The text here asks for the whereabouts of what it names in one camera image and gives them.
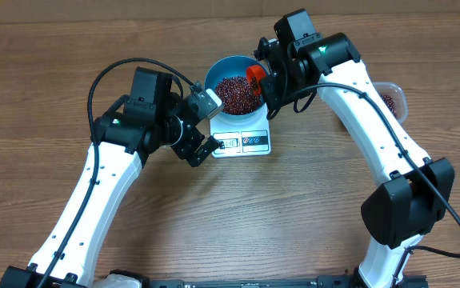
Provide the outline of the orange scoop with blue handle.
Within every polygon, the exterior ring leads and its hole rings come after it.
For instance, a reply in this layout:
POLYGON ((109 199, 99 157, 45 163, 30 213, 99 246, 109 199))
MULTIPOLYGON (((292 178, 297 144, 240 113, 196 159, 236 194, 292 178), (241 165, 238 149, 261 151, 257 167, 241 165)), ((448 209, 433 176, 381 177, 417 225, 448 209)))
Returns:
POLYGON ((267 76, 266 70, 260 64, 255 64, 246 68, 246 79, 255 96, 262 94, 260 81, 267 76))

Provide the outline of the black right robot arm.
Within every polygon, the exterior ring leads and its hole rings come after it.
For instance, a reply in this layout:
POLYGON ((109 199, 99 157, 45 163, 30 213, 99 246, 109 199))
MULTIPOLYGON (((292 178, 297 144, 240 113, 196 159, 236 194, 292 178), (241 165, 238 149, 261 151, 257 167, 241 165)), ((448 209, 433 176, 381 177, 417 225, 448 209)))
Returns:
POLYGON ((350 133, 376 185, 361 207, 370 233, 364 260, 352 276, 319 278, 318 286, 427 286, 425 277, 403 271, 411 252, 445 215, 454 168, 444 158, 433 160, 404 131, 345 34, 323 37, 303 9, 284 15, 274 31, 275 39, 262 38, 254 52, 270 68, 258 83, 268 118, 300 99, 320 98, 350 133))

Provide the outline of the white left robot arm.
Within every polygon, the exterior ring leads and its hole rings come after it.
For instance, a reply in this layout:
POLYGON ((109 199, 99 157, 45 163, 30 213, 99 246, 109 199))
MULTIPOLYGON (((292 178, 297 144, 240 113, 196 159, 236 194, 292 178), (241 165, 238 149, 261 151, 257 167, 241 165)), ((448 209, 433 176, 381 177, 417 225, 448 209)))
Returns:
POLYGON ((91 144, 80 179, 48 239, 25 268, 6 269, 2 287, 147 287, 140 274, 112 270, 103 280, 94 271, 114 216, 148 157, 162 146, 199 166, 221 147, 197 124, 223 108, 211 89, 196 82, 190 95, 175 93, 171 70, 139 67, 129 94, 98 118, 90 118, 91 144))

